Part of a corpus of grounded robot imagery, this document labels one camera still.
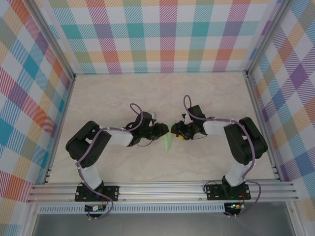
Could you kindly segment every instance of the black wire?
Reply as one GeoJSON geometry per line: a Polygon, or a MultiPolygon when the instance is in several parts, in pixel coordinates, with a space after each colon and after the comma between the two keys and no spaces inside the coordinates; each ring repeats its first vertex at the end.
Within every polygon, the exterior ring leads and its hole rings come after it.
{"type": "Polygon", "coordinates": [[[151,142],[149,142],[149,144],[144,145],[144,147],[147,147],[148,145],[150,145],[153,142],[153,140],[151,140],[151,142]]]}
{"type": "MultiPolygon", "coordinates": [[[[205,135],[205,136],[203,136],[203,137],[201,137],[201,138],[197,138],[197,139],[203,139],[203,138],[205,138],[205,137],[207,137],[207,135],[205,135]]],[[[196,139],[192,139],[192,140],[196,140],[196,139]]]]}
{"type": "Polygon", "coordinates": [[[134,122],[130,122],[128,125],[126,125],[126,128],[127,128],[127,129],[131,129],[130,126],[133,125],[133,124],[134,124],[134,122]]]}
{"type": "Polygon", "coordinates": [[[213,182],[213,183],[217,184],[217,183],[214,182],[213,180],[206,182],[205,185],[203,186],[203,191],[204,191],[205,193],[207,193],[206,190],[205,190],[205,187],[206,187],[207,183],[210,183],[210,182],[213,182]]]}

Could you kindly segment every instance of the gray floor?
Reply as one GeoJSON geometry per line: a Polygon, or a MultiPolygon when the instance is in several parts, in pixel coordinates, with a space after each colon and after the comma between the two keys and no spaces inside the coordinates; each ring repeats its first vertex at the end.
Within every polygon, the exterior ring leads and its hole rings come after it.
{"type": "MultiPolygon", "coordinates": [[[[49,182],[78,182],[66,142],[89,120],[103,127],[122,127],[135,120],[129,108],[137,103],[156,112],[157,121],[182,120],[183,97],[189,94],[206,116],[240,119],[255,114],[241,72],[88,75],[77,77],[49,182]]],[[[99,158],[104,181],[218,180],[227,173],[233,157],[226,137],[211,135],[183,141],[174,138],[168,154],[164,138],[148,147],[107,146],[99,158]]],[[[267,154],[257,160],[248,179],[273,178],[267,154]]]]}
{"type": "Polygon", "coordinates": [[[39,215],[34,236],[293,236],[285,203],[258,203],[248,214],[39,215]]]}

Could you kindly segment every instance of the green object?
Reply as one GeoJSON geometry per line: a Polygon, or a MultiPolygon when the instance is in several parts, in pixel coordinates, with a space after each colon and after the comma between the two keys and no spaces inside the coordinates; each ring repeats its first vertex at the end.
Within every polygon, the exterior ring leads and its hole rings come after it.
{"type": "Polygon", "coordinates": [[[167,127],[169,132],[167,134],[164,135],[164,144],[165,144],[165,154],[168,154],[168,151],[171,148],[171,143],[172,143],[172,139],[174,137],[174,134],[171,134],[171,128],[172,126],[175,124],[176,122],[170,122],[167,123],[167,127]]]}

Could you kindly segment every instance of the aluminum rail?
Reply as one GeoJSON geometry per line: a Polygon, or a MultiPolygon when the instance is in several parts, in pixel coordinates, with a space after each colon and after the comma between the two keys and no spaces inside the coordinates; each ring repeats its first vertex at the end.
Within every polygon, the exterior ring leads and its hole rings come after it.
{"type": "Polygon", "coordinates": [[[276,35],[281,23],[283,22],[286,14],[290,10],[293,3],[294,3],[294,0],[282,1],[281,6],[279,7],[276,16],[274,17],[261,45],[259,46],[251,64],[249,65],[249,68],[248,68],[249,76],[251,76],[251,74],[255,71],[255,69],[259,65],[263,55],[265,54],[271,41],[274,39],[274,36],[276,35]]]}
{"type": "MultiPolygon", "coordinates": [[[[286,202],[298,200],[297,193],[291,182],[278,180],[257,180],[262,192],[260,202],[286,202]]],[[[156,203],[229,203],[235,200],[208,201],[203,192],[206,181],[187,182],[134,182],[134,183],[105,183],[118,185],[119,204],[156,204],[156,203]]],[[[77,183],[47,183],[34,185],[29,198],[29,204],[77,204],[74,201],[77,183]]],[[[258,186],[248,183],[253,202],[258,196],[258,186]]]]}
{"type": "Polygon", "coordinates": [[[67,58],[65,57],[61,47],[58,44],[57,39],[54,37],[53,32],[51,31],[50,27],[47,25],[37,4],[34,2],[34,0],[23,0],[23,2],[25,6],[28,8],[32,17],[35,19],[40,31],[45,36],[45,39],[47,40],[49,46],[54,51],[56,57],[58,58],[65,72],[67,73],[68,77],[70,77],[71,79],[74,79],[75,72],[72,70],[67,58]]]}

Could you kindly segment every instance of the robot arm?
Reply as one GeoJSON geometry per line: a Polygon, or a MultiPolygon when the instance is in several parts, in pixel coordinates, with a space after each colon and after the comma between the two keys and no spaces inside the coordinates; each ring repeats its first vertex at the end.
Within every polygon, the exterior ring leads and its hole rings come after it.
{"type": "MultiPolygon", "coordinates": [[[[195,117],[205,118],[199,105],[188,108],[188,111],[195,117]]],[[[229,172],[223,176],[220,190],[223,192],[226,199],[234,197],[235,193],[238,194],[240,189],[244,189],[245,180],[243,179],[243,175],[252,164],[252,150],[245,133],[240,126],[235,123],[215,120],[205,121],[191,116],[190,119],[190,123],[180,121],[179,123],[174,124],[171,133],[184,140],[193,140],[194,135],[197,133],[226,136],[231,153],[234,157],[234,162],[229,172]]],[[[252,119],[245,117],[239,120],[239,122],[248,132],[254,146],[255,158],[259,159],[268,149],[266,141],[252,119]]]]}
{"type": "MultiPolygon", "coordinates": [[[[129,123],[126,127],[129,129],[139,124],[141,116],[138,115],[135,122],[129,123]]],[[[131,147],[140,142],[142,138],[148,140],[157,140],[168,132],[168,127],[163,123],[155,123],[151,114],[143,112],[143,120],[140,126],[130,132],[127,132],[118,128],[109,128],[103,130],[92,149],[87,156],[80,162],[80,173],[87,185],[93,190],[98,190],[102,187],[103,181],[101,180],[97,168],[96,162],[99,159],[101,153],[107,145],[122,145],[125,147],[131,147]]],[[[78,161],[86,152],[90,146],[91,140],[95,137],[96,133],[101,127],[94,121],[87,122],[66,144],[65,148],[69,152],[70,157],[78,161]]]]}

